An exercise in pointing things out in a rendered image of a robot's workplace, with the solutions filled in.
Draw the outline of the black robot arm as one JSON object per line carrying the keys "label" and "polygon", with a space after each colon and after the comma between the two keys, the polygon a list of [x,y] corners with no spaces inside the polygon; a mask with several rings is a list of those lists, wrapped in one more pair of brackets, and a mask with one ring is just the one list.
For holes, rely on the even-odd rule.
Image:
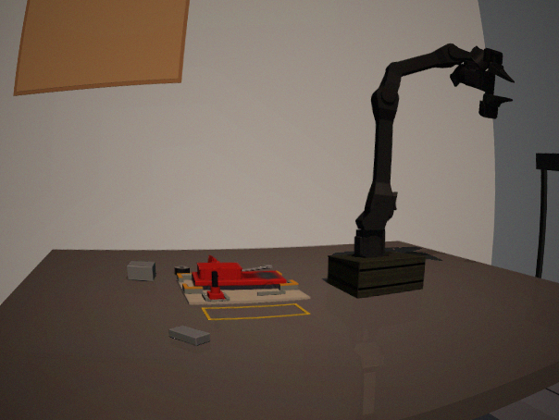
{"label": "black robot arm", "polygon": [[[483,61],[484,50],[477,46],[471,52],[453,43],[438,50],[399,62],[391,62],[378,89],[372,93],[371,106],[376,122],[373,181],[366,199],[365,211],[355,220],[359,229],[354,237],[352,256],[373,258],[385,253],[385,226],[396,210],[397,191],[391,190],[392,124],[397,112],[401,77],[430,68],[451,68],[454,87],[463,83],[479,88],[480,71],[489,67]],[[462,64],[464,62],[464,64]]]}

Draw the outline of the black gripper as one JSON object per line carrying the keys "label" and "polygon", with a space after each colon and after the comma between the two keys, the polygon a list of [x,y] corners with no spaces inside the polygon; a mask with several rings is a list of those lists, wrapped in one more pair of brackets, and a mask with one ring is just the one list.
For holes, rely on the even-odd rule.
{"label": "black gripper", "polygon": [[511,77],[504,71],[502,65],[503,53],[490,48],[485,48],[483,61],[489,62],[489,67],[487,71],[480,71],[479,89],[485,93],[483,94],[483,100],[479,101],[478,113],[485,118],[496,119],[498,115],[498,107],[500,107],[500,105],[504,102],[513,101],[513,99],[493,95],[495,75],[510,82],[515,81],[512,80]]}

